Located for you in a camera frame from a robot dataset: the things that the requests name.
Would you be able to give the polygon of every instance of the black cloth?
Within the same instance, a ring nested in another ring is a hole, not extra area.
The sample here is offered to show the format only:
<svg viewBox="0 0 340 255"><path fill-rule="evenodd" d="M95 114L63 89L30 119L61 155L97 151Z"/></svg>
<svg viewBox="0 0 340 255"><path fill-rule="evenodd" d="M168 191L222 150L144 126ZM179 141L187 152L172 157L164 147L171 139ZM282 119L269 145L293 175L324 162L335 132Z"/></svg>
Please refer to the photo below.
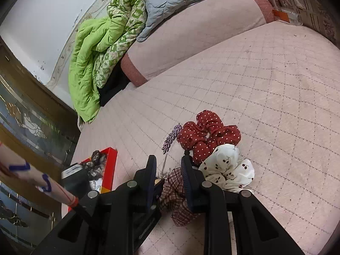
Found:
<svg viewBox="0 0 340 255"><path fill-rule="evenodd" d="M108 101L116 95L120 90L123 90L130 80L124 74L122 68L120 67L120 61L113 68L108 81L105 83L103 88L98 88L100 95L100 106L105 106Z"/></svg>

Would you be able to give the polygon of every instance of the scrunchie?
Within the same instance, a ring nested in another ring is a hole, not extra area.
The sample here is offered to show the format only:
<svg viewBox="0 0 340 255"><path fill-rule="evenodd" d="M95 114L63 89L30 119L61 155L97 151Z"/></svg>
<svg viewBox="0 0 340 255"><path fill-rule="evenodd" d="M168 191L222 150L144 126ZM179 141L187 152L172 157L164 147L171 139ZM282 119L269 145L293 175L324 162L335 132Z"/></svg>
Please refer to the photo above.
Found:
<svg viewBox="0 0 340 255"><path fill-rule="evenodd" d="M185 150L193 150L193 162L200 165L214 149L223 144L237 145L241 133L237 126L223 126L216 113L204 110L196 116L197 124L186 122L177 136L178 143Z"/></svg>

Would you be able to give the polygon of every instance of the green comforter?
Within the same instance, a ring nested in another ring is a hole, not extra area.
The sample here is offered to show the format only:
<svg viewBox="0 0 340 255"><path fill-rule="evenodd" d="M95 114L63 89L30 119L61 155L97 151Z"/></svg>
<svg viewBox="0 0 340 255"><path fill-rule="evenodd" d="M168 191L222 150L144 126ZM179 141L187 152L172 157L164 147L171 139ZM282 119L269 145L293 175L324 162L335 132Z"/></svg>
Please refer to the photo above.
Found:
<svg viewBox="0 0 340 255"><path fill-rule="evenodd" d="M85 20L79 27L70 62L68 84L74 109L85 122L97 115L98 87L145 27L144 0L112 0L108 17Z"/></svg>

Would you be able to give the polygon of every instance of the bed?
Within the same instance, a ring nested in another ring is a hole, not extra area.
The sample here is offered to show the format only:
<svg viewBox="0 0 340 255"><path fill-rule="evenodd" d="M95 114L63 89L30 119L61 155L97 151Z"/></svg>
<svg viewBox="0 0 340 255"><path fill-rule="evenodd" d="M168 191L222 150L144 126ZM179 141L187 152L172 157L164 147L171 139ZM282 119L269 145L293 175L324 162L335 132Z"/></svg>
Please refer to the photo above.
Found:
<svg viewBox="0 0 340 255"><path fill-rule="evenodd" d="M121 67L140 86L183 60L244 31L274 21L268 0L204 0L171 16L132 44Z"/></svg>
<svg viewBox="0 0 340 255"><path fill-rule="evenodd" d="M125 89L81 133L73 162L118 150L113 187L146 165L177 124L204 109L236 124L255 168L249 185L306 254L324 247L340 220L340 50L304 26L264 24L200 52L142 86ZM179 167L172 144L165 170ZM202 254L203 221L161 219L140 254Z"/></svg>

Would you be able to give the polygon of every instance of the metal bolt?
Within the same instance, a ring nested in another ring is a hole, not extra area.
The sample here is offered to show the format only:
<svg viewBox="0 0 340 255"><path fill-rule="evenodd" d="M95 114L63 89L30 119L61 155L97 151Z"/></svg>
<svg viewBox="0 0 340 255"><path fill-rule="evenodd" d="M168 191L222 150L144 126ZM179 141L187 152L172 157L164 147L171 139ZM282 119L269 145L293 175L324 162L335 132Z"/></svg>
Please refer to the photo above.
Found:
<svg viewBox="0 0 340 255"><path fill-rule="evenodd" d="M136 186L137 186L137 182L135 182L135 180L130 180L130 181L127 183L127 186L128 186L129 188L136 187Z"/></svg>
<svg viewBox="0 0 340 255"><path fill-rule="evenodd" d="M89 198L95 198L96 196L98 196L98 192L97 191L89 191L87 196Z"/></svg>
<svg viewBox="0 0 340 255"><path fill-rule="evenodd" d="M204 188L210 188L212 186L212 183L210 181L203 181L202 186Z"/></svg>
<svg viewBox="0 0 340 255"><path fill-rule="evenodd" d="M243 197L250 197L251 196L251 192L248 191L248 190L242 190L241 195Z"/></svg>

